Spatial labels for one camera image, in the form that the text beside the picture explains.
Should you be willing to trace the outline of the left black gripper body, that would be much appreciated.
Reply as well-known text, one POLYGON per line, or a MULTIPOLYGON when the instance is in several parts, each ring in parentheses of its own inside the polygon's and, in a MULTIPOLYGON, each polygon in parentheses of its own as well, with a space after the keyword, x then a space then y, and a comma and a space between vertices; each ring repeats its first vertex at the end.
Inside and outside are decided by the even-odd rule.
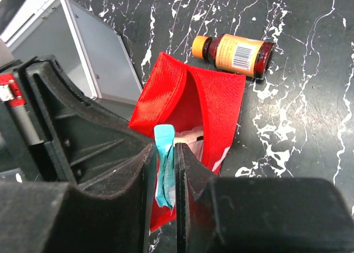
POLYGON ((49 181, 50 165, 20 80, 34 60, 1 66, 1 180, 49 181))

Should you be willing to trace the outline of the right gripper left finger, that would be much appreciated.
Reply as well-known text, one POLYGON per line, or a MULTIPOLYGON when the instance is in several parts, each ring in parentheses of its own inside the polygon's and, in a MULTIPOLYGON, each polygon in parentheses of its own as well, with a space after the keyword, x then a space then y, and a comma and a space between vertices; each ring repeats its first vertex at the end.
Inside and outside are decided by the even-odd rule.
POLYGON ((2 252, 147 252, 155 145, 75 186, 1 181, 2 252))

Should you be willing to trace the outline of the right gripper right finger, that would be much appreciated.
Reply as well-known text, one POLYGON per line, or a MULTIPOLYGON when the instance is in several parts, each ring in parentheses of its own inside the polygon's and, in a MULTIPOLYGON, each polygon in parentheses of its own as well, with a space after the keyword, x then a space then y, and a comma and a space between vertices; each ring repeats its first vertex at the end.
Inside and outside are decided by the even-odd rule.
POLYGON ((178 252, 352 252, 353 219, 321 178, 219 177, 175 146, 178 252))

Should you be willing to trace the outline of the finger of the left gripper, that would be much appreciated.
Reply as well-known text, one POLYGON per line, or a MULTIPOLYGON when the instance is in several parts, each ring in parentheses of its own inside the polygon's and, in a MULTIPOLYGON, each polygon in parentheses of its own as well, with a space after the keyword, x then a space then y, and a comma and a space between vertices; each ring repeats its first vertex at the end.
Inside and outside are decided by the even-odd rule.
POLYGON ((20 64, 16 80, 59 181, 84 184, 151 142, 130 129, 127 120, 86 97, 54 56, 20 64))

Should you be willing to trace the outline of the teal bandage packet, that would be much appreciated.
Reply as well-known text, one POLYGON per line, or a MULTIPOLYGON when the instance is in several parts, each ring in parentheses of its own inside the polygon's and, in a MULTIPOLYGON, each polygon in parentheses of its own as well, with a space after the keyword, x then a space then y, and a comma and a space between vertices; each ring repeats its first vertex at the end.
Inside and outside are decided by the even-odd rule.
POLYGON ((173 125, 163 124, 154 127, 154 138, 159 158, 155 201, 160 208, 167 207, 170 211, 173 211, 176 201, 174 137, 173 125))

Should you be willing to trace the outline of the white gauze packet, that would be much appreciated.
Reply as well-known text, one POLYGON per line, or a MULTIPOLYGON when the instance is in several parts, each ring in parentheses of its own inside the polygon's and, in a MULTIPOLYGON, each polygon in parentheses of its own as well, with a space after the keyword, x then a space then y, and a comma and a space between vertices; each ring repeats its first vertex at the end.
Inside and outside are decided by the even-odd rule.
POLYGON ((204 147, 204 130, 202 126, 192 130, 177 132, 174 137, 174 145, 185 143, 189 146, 198 161, 202 161, 204 147))

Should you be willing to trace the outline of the red first aid pouch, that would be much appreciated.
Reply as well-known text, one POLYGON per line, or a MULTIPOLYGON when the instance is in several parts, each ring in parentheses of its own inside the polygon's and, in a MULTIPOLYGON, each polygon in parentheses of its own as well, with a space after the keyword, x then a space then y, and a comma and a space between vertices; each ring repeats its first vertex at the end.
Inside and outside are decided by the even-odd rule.
POLYGON ((153 129, 159 124, 171 124, 178 133, 202 127, 201 162, 219 174, 232 146, 245 84, 244 75, 197 68, 161 52, 129 128, 153 138, 153 129))

